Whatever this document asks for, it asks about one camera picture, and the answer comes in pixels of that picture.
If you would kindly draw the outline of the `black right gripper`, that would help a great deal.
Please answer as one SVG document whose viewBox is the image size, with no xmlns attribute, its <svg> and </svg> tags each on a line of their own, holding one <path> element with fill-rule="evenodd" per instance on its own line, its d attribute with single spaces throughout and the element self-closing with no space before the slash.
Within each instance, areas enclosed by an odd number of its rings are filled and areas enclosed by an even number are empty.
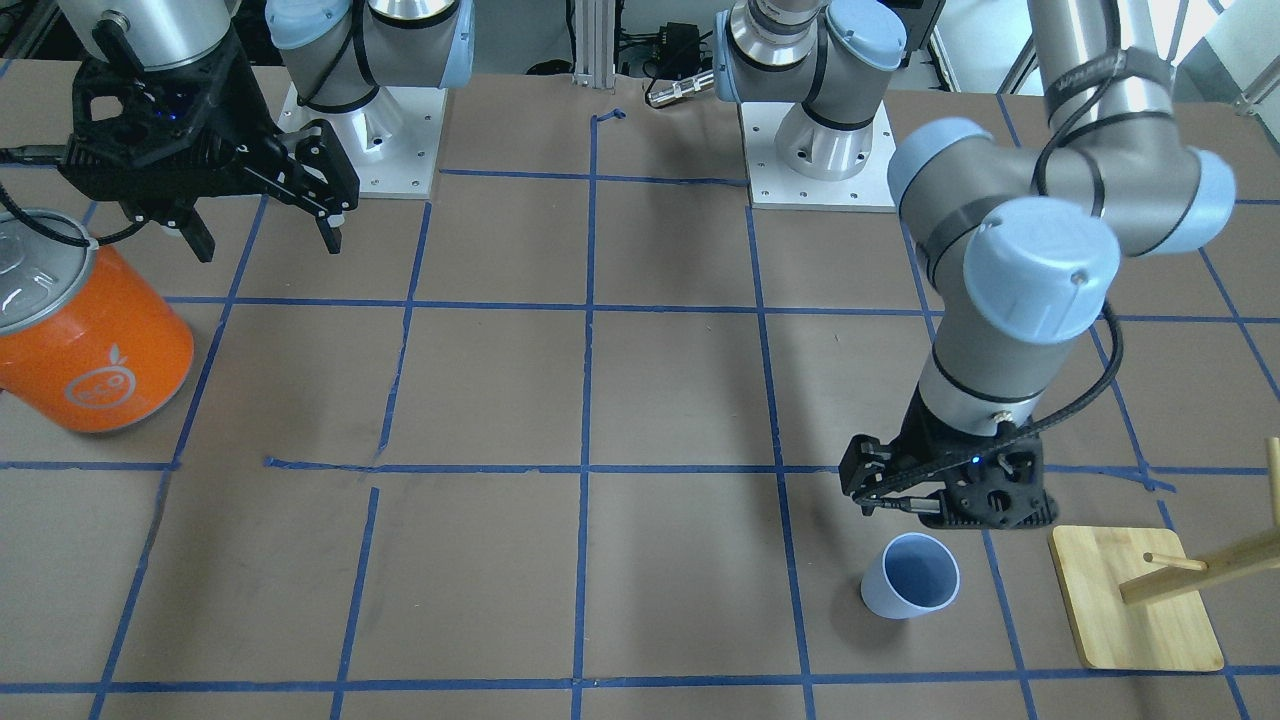
<svg viewBox="0 0 1280 720">
<path fill-rule="evenodd" d="M 131 204 L 175 229 L 201 263 L 216 241 L 195 200 L 266 193 L 315 219 L 339 254 L 340 223 L 358 206 L 360 177 L 329 120 L 280 133 L 234 28 L 202 56 L 148 70 L 122 26 L 95 26 L 105 58 L 72 86 L 73 128 L 58 169 L 95 201 Z"/>
</svg>

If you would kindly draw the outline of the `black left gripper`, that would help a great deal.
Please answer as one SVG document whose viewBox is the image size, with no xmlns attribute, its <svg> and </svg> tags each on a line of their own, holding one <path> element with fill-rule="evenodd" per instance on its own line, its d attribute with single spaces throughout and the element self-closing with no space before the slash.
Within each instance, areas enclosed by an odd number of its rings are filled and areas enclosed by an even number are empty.
<svg viewBox="0 0 1280 720">
<path fill-rule="evenodd" d="M 886 445 L 867 434 L 850 439 L 838 464 L 841 491 L 864 516 L 897 509 L 940 518 L 941 473 L 1019 439 L 1041 438 L 1046 423 L 1028 420 L 1038 398 L 995 402 L 959 386 L 918 386 L 895 441 Z M 892 477 L 895 497 L 887 497 Z"/>
</svg>

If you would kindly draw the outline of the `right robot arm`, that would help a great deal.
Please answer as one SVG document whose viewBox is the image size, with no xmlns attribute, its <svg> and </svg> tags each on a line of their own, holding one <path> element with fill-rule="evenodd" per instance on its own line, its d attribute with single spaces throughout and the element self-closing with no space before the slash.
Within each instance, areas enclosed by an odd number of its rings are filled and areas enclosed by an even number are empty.
<svg viewBox="0 0 1280 720">
<path fill-rule="evenodd" d="M 463 87 L 471 1 L 269 1 L 264 19 L 294 90 L 279 126 L 223 1 L 63 1 L 87 58 L 58 169 L 137 224 L 175 231 L 204 263 L 200 199 L 265 193 L 311 215 L 328 252 L 392 158 L 419 160 L 394 88 Z"/>
</svg>

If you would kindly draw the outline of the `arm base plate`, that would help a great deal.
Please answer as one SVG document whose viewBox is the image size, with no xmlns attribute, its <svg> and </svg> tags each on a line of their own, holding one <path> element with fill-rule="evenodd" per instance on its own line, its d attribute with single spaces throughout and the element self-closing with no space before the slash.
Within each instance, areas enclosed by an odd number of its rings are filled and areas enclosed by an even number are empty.
<svg viewBox="0 0 1280 720">
<path fill-rule="evenodd" d="M 896 210 L 887 182 L 896 142 L 884 105 L 854 131 L 820 126 L 796 102 L 744 102 L 739 114 L 753 208 Z"/>
<path fill-rule="evenodd" d="M 384 87 L 364 108 L 324 114 L 302 108 L 291 86 L 278 123 L 294 132 L 312 119 L 329 120 L 358 173 L 362 199 L 429 199 L 448 97 L 445 88 Z"/>
</svg>

